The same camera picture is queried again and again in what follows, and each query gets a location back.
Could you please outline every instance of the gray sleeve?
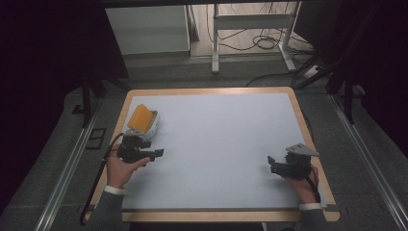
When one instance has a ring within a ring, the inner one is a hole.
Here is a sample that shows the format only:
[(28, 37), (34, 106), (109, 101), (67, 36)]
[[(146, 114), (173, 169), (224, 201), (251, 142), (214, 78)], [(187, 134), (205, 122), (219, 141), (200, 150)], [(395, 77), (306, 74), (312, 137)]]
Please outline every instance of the gray sleeve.
[(322, 209), (300, 211), (299, 231), (331, 231), (332, 226), (326, 221)]
[(124, 195), (102, 192), (95, 210), (87, 222), (89, 231), (122, 230), (122, 202)]

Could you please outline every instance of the human hand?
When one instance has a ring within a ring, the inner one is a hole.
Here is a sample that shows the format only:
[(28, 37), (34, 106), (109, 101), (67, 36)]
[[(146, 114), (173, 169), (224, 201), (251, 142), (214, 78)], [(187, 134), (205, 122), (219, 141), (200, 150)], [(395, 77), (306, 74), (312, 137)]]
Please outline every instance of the human hand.
[[(311, 167), (312, 171), (309, 174), (309, 178), (317, 187), (319, 184), (319, 170), (317, 167)], [(282, 178), (287, 180), (293, 186), (294, 192), (299, 198), (301, 204), (318, 203), (313, 189), (306, 179), (296, 180), (287, 176), (282, 176)]]
[(150, 158), (146, 157), (132, 164), (127, 164), (117, 157), (118, 149), (119, 144), (114, 145), (114, 148), (112, 149), (112, 152), (108, 157), (107, 185), (117, 189), (123, 189), (123, 186), (129, 181), (133, 172), (136, 171), (139, 167), (145, 166), (148, 162), (150, 162)]

